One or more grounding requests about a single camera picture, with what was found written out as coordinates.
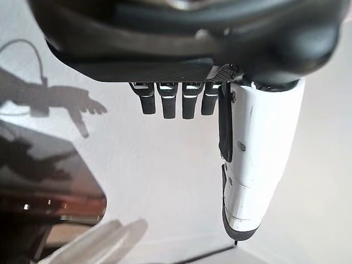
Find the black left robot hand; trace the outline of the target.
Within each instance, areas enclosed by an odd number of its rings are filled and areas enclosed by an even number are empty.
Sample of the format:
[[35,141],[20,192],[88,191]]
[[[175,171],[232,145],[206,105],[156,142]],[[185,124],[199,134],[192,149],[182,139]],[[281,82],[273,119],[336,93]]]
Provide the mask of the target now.
[[350,1],[29,1],[51,52],[96,81],[128,83],[145,114],[218,112],[222,218],[235,241],[261,225],[282,178],[305,77],[338,44]]

